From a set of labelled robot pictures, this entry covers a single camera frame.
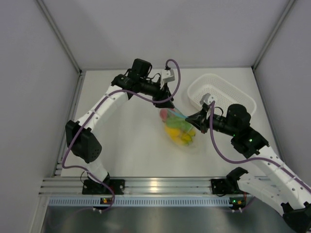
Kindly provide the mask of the clear zip top bag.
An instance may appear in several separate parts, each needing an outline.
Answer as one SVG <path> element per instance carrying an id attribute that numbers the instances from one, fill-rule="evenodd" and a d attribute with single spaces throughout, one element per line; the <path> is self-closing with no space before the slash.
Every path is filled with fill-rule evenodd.
<path id="1" fill-rule="evenodd" d="M 197 129 L 186 122 L 187 117 L 178 108 L 161 108 L 158 112 L 163 132 L 177 148 L 188 154 L 200 151 Z"/>

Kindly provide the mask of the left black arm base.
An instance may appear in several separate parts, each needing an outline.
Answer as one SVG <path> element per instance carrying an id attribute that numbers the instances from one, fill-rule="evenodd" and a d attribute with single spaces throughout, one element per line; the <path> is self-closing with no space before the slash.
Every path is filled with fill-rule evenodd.
<path id="1" fill-rule="evenodd" d="M 125 188 L 125 180 L 124 179 L 111 179 L 108 182 L 109 188 L 114 192 L 115 195 L 123 195 Z M 111 192 L 104 187 L 102 184 L 99 184 L 91 179 L 84 180 L 83 195 L 108 195 Z"/>

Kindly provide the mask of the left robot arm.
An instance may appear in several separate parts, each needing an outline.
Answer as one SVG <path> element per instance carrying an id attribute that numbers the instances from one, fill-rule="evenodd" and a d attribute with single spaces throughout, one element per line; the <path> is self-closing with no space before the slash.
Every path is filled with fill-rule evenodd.
<path id="1" fill-rule="evenodd" d="M 133 96 L 151 102 L 156 108 L 174 108 L 173 97 L 168 83 L 181 81 L 180 73 L 166 65 L 157 81 L 149 74 L 152 64 L 142 59 L 135 59 L 132 67 L 124 74 L 117 75 L 111 82 L 101 99 L 77 121 L 70 120 L 65 125 L 68 150 L 84 161 L 82 169 L 99 194 L 106 193 L 110 188 L 110 175 L 101 161 L 103 147 L 98 140 L 98 131 L 113 113 L 128 102 Z"/>

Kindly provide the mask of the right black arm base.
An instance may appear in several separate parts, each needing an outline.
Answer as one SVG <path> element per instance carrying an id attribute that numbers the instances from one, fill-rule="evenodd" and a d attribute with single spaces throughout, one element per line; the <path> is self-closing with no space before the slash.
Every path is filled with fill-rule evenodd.
<path id="1" fill-rule="evenodd" d="M 236 182 L 225 179 L 211 179 L 212 193 L 217 196 L 241 194 Z"/>

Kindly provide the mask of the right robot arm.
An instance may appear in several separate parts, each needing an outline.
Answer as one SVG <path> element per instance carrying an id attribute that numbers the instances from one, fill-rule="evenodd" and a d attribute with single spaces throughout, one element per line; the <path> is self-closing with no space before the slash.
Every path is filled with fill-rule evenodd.
<path id="1" fill-rule="evenodd" d="M 236 165 L 251 162 L 274 184 L 266 185 L 249 171 L 238 167 L 228 174 L 227 188 L 233 193 L 249 193 L 268 204 L 296 233 L 310 231 L 311 187 L 303 182 L 279 158 L 269 142 L 250 126 L 251 116 L 243 105 L 230 105 L 226 116 L 216 115 L 214 105 L 214 102 L 210 105 L 204 104 L 200 112 L 186 117 L 186 122 L 201 133 L 210 133 L 214 149 L 223 160 Z M 245 159 L 233 161 L 226 158 L 216 145 L 215 131 L 231 136 L 231 145 Z"/>

